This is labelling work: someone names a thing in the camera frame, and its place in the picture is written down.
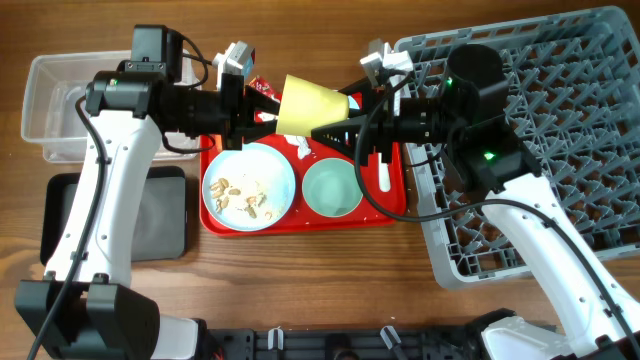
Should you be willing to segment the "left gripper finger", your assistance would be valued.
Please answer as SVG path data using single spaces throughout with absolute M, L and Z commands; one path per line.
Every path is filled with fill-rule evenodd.
M 277 99 L 273 99 L 249 85 L 244 88 L 244 106 L 250 114 L 254 114 L 256 111 L 278 114 L 280 110 L 280 102 Z
M 250 127 L 242 130 L 242 140 L 244 144 L 256 142 L 264 137 L 272 135 L 276 132 L 277 121 L 267 121 L 253 123 Z

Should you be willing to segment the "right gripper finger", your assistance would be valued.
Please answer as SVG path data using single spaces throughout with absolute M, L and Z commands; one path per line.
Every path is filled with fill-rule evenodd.
M 364 77 L 352 84 L 347 85 L 346 87 L 339 90 L 340 93 L 345 94 L 347 96 L 352 96 L 354 94 L 360 94 L 363 100 L 371 99 L 373 93 L 373 87 L 371 85 L 370 80 L 367 77 Z
M 351 160 L 364 160 L 367 141 L 358 146 L 359 135 L 366 124 L 365 117 L 348 118 L 311 130 L 311 138 Z

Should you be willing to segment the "red snack wrapper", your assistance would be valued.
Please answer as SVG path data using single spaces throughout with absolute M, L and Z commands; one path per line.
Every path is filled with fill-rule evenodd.
M 272 86 L 271 84 L 266 81 L 264 78 L 262 78 L 261 76 L 256 76 L 254 77 L 250 82 L 249 82 L 249 86 L 251 88 L 254 88 L 255 90 L 257 90 L 258 92 L 260 92 L 263 95 L 266 95 L 267 97 L 275 100 L 276 102 L 280 102 L 281 101 L 281 97 L 282 95 L 277 92 Z M 255 112 L 255 121 L 258 123 L 263 123 L 263 122 L 270 122 L 270 121 L 274 121 L 277 119 L 277 116 L 274 114 L 270 114 L 264 111 L 256 111 Z

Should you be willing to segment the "light blue bowl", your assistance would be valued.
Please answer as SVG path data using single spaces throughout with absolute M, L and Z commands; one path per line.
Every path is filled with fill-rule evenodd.
M 361 114 L 362 96 L 360 93 L 347 96 L 349 106 L 349 118 L 357 117 Z

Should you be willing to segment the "white plastic spoon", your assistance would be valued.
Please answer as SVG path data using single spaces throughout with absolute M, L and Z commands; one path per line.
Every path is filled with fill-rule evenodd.
M 378 164 L 378 185 L 379 189 L 383 193 L 387 193 L 391 190 L 391 179 L 389 173 L 389 167 L 387 163 L 382 160 Z

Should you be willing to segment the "white tissue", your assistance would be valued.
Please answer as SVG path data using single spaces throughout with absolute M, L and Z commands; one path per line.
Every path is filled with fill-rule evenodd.
M 302 160 L 311 154 L 311 148 L 304 136 L 285 135 L 288 144 L 297 148 L 297 158 Z

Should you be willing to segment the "yellow plastic cup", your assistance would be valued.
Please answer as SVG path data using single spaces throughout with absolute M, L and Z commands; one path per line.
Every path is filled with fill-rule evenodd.
M 287 75 L 276 124 L 278 135 L 310 137 L 313 129 L 346 120 L 348 96 Z

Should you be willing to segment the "green saucer bowl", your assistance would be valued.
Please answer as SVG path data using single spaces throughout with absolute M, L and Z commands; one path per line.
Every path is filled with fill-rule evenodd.
M 302 194 L 315 213 L 328 218 L 352 213 L 363 199 L 353 164 L 339 158 L 314 163 L 303 177 Z

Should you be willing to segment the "light blue plate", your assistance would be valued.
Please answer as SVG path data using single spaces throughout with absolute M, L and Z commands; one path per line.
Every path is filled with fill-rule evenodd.
M 252 143 L 216 155 L 202 177 L 204 214 L 225 230 L 257 232 L 275 225 L 293 204 L 296 178 L 284 155 Z

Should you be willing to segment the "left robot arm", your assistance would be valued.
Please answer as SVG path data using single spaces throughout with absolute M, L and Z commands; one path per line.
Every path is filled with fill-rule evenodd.
M 62 236 L 39 280 L 24 280 L 15 307 L 33 351 L 55 359 L 211 359 L 220 353 L 204 321 L 162 315 L 131 288 L 133 235 L 145 181 L 171 132 L 238 150 L 272 134 L 257 111 L 279 104 L 246 84 L 254 49 L 230 45 L 213 59 L 217 85 L 182 81 L 189 39 L 138 25 L 130 57 L 101 71 L 76 101 L 88 133 L 83 168 Z

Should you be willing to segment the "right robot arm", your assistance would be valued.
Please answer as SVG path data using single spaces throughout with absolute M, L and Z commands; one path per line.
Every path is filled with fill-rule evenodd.
M 395 143 L 441 144 L 469 206 L 497 227 L 529 266 L 562 333 L 513 316 L 474 326 L 489 359 L 635 359 L 639 304 L 611 276 L 570 222 L 531 151 L 508 124 L 508 80 L 498 52 L 467 44 L 447 58 L 433 98 L 403 96 L 414 79 L 406 53 L 376 54 L 374 74 L 347 92 L 323 89 L 308 112 L 312 139 L 350 157 L 356 169 Z

